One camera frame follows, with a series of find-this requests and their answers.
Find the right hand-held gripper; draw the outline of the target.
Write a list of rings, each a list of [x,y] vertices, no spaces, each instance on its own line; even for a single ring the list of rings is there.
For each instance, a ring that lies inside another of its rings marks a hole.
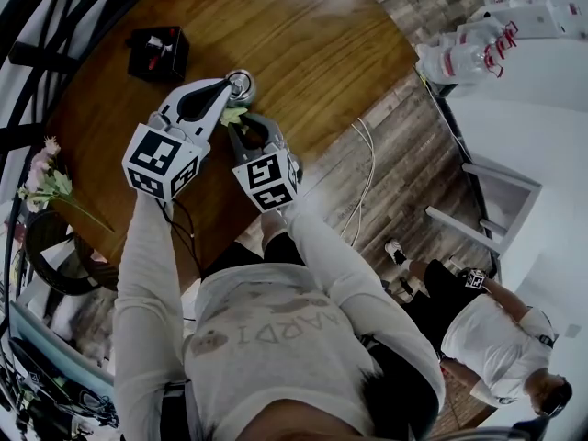
[[[263,148],[254,149],[241,125],[229,124],[227,131],[236,161],[232,169],[235,178],[260,212],[288,206],[298,196],[298,158],[281,139],[281,130],[274,120],[247,112],[243,123],[263,141]]]

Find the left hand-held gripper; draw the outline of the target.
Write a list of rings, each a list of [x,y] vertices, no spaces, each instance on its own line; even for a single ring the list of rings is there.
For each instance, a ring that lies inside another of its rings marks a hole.
[[[173,90],[133,133],[122,160],[129,185],[162,201],[175,198],[209,154],[209,137],[231,91],[225,78],[197,80]]]

